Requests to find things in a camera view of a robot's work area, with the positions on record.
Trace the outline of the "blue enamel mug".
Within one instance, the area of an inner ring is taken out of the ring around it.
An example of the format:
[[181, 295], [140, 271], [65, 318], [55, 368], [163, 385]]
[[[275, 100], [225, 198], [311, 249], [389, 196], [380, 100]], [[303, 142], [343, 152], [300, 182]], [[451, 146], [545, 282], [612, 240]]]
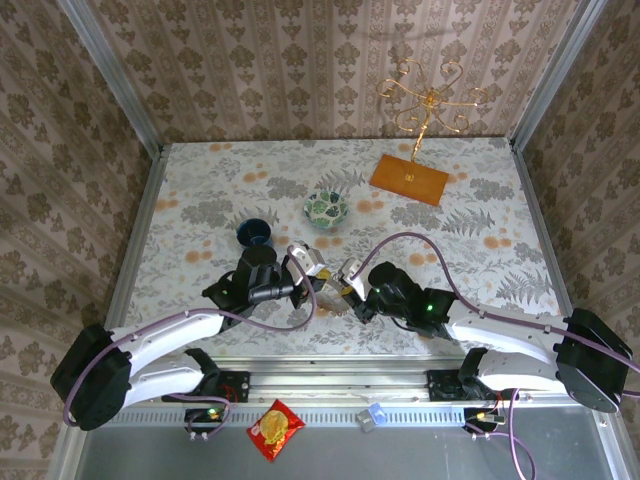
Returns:
[[270, 225], [259, 218], [243, 221], [236, 230], [236, 239], [244, 249], [259, 245], [273, 245]]

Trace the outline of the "green leaf pattern bowl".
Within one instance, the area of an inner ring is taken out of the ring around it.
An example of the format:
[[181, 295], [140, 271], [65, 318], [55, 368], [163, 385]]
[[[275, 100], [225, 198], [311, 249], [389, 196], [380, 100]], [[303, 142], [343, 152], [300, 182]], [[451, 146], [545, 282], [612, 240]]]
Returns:
[[304, 217], [315, 227], [330, 229], [342, 223], [349, 213], [348, 203], [343, 195], [331, 190], [317, 190], [303, 206]]

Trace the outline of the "small blue grey packet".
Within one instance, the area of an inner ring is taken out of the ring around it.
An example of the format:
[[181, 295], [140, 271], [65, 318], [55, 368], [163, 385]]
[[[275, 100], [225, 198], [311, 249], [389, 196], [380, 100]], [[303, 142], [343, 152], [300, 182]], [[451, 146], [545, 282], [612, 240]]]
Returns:
[[369, 433], [377, 427], [385, 425], [388, 421], [388, 416], [382, 406], [379, 403], [375, 403], [357, 413], [356, 421], [363, 432]]

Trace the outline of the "gold stand with wooden base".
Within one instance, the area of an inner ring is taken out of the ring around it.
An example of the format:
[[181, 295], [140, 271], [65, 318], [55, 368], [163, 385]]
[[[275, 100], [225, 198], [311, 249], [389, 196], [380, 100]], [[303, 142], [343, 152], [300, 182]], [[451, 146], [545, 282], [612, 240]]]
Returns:
[[415, 142], [407, 160], [390, 154], [382, 155], [370, 179], [370, 185], [411, 200], [437, 206], [449, 174], [418, 163], [418, 153], [428, 127], [436, 123], [454, 134], [467, 131], [470, 121], [466, 115], [458, 112], [451, 121], [446, 121], [442, 118], [441, 111], [447, 107], [456, 110], [478, 108], [488, 102], [489, 95], [484, 88], [472, 87], [467, 90], [465, 100], [449, 99], [447, 92], [464, 73], [462, 65], [454, 61], [441, 64], [440, 73], [446, 80], [441, 87], [425, 83], [424, 67], [414, 59], [401, 60], [397, 64], [396, 72], [395, 78], [380, 81], [376, 85], [376, 92], [383, 99], [391, 99], [395, 93], [401, 91], [412, 99], [409, 107], [395, 114], [394, 125], [400, 131], [414, 136]]

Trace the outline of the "red snack packet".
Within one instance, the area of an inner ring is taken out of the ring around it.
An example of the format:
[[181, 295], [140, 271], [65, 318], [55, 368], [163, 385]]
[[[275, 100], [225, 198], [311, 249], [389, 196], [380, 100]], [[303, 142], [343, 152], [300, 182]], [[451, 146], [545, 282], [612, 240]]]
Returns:
[[272, 462], [305, 422], [282, 401], [275, 400], [271, 407], [247, 429], [249, 439]]

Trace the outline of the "black controller board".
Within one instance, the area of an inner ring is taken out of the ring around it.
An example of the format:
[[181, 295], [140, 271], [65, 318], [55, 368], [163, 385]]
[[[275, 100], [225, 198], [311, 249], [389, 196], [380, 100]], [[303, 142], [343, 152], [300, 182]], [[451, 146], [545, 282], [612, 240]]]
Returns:
[[231, 414], [230, 407], [194, 408], [185, 411], [186, 424], [222, 425]]
[[467, 423], [489, 423], [505, 425], [507, 417], [496, 409], [465, 408], [464, 417]]

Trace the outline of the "grey metal bench panel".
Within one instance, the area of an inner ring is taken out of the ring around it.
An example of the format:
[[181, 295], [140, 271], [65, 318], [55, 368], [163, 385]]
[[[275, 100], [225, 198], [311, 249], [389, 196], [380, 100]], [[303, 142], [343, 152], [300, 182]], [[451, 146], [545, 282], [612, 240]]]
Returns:
[[461, 427], [309, 427], [269, 462], [247, 427], [208, 441], [179, 427], [103, 427], [57, 443], [46, 480], [640, 480], [618, 415], [567, 405], [516, 409], [516, 453]]

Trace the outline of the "aluminium mounting rail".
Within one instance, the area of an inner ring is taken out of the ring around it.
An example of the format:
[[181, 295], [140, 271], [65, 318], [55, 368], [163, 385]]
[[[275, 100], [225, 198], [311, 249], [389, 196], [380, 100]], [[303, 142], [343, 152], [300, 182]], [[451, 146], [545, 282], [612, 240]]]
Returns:
[[[304, 402], [324, 402], [331, 399], [346, 402], [421, 402], [431, 401], [426, 387], [426, 371], [448, 369], [456, 369], [463, 376], [478, 378], [467, 365], [454, 367], [449, 361], [438, 362], [433, 359], [225, 361], [211, 359], [204, 352], [194, 349], [181, 357], [170, 358], [164, 362], [156, 361], [140, 370], [127, 367], [113, 379], [108, 379], [98, 371], [92, 371], [78, 393], [86, 396], [92, 403], [103, 400], [108, 406], [120, 411], [139, 402], [161, 399], [169, 384], [171, 373], [200, 371], [209, 374], [228, 370], [250, 373], [247, 402], [253, 403], [276, 397]], [[490, 389], [498, 391], [520, 388], [554, 395], [563, 392], [564, 388], [560, 383], [547, 383], [541, 374], [541, 370], [536, 369], [530, 375], [502, 377], [494, 386], [478, 379]], [[216, 402], [222, 399], [215, 396], [175, 397], [178, 399], [177, 402]]]

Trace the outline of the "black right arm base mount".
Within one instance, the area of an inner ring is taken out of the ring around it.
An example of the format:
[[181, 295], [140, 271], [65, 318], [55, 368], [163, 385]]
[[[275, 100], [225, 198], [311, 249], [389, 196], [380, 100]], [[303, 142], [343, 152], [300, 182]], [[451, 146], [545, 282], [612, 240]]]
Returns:
[[463, 376], [456, 369], [426, 371], [431, 401], [511, 400], [514, 390], [492, 390], [475, 376]]

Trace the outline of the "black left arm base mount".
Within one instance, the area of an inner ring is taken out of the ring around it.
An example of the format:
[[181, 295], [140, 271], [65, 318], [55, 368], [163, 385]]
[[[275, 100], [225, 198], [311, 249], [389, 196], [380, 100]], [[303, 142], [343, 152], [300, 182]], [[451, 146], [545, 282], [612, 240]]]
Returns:
[[169, 384], [161, 399], [177, 402], [175, 395], [196, 398], [215, 396], [232, 403], [246, 403], [249, 396], [250, 373], [247, 371], [223, 370], [218, 373], [203, 374], [198, 371], [171, 373]]

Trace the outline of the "aluminium table edge rail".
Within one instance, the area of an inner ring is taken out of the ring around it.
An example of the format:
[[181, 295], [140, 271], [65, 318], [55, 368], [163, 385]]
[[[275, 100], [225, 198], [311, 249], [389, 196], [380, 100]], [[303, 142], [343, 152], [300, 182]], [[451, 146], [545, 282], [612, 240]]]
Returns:
[[140, 200], [123, 263], [117, 278], [104, 328], [112, 331], [125, 324], [133, 289], [142, 261], [146, 238], [154, 215], [155, 205], [162, 187], [171, 144], [163, 145], [153, 160]]
[[570, 316], [573, 312], [572, 301], [565, 285], [559, 262], [557, 260], [550, 235], [541, 211], [536, 192], [527, 170], [523, 154], [520, 149], [509, 144], [513, 162], [517, 170], [523, 194], [535, 227], [539, 246], [547, 268], [552, 290], [557, 301], [557, 308], [562, 317]]

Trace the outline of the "aluminium frame post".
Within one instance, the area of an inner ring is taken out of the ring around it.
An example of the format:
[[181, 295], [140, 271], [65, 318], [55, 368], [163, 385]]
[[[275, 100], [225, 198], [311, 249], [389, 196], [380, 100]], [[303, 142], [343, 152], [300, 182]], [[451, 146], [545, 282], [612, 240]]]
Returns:
[[59, 3], [139, 141], [150, 158], [156, 160], [162, 153], [163, 143], [127, 76], [124, 62], [118, 58], [105, 36], [88, 0], [59, 0]]
[[551, 56], [521, 119], [510, 137], [512, 149], [522, 152], [562, 82], [576, 61], [608, 0], [580, 0], [562, 38]]

